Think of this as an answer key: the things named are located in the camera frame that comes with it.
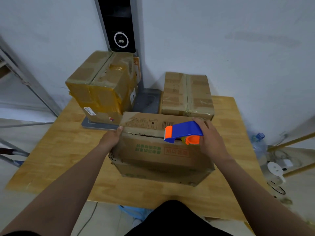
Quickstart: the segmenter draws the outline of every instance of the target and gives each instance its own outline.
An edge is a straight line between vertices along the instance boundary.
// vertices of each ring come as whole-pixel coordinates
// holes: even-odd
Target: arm
[[[43,190],[0,235],[20,230],[41,236],[70,235],[103,161],[117,144],[122,129],[108,131],[92,151]]]
[[[235,198],[257,236],[315,235],[305,222],[283,206],[260,186],[228,154],[223,139],[207,120],[193,119],[201,128],[200,148],[207,154],[229,183]]]

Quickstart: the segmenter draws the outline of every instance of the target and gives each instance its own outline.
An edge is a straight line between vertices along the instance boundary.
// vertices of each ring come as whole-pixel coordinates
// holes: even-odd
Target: plastic bottle
[[[255,135],[253,132],[248,132],[248,137],[252,143],[256,158],[259,159],[267,153],[268,146],[263,140],[265,135],[263,133],[258,133]]]

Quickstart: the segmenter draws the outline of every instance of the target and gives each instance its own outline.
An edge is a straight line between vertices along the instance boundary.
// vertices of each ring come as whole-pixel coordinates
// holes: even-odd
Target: gray stand base
[[[161,91],[158,89],[143,89],[138,93],[132,111],[157,114],[160,104],[160,96]],[[118,128],[118,125],[91,122],[87,117],[84,118],[81,125],[84,128],[97,130],[116,130]]]

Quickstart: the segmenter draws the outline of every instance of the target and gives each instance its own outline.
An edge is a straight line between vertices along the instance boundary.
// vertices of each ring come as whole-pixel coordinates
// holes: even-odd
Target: person's left hand
[[[115,146],[118,143],[120,134],[123,131],[123,129],[124,129],[124,127],[120,126],[117,128],[116,131],[108,131],[100,139],[100,142],[97,146],[98,147],[110,147],[110,148],[112,148],[113,146]]]

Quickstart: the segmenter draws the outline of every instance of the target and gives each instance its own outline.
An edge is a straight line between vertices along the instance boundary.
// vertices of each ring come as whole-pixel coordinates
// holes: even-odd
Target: wooden table
[[[267,189],[234,98],[213,96],[213,124],[227,150],[259,184]],[[81,127],[84,113],[72,99],[15,173],[6,189],[40,193],[95,147],[105,133]],[[154,209],[177,199],[201,216],[246,221],[232,190],[216,169],[197,187],[122,177],[108,158],[89,200]]]

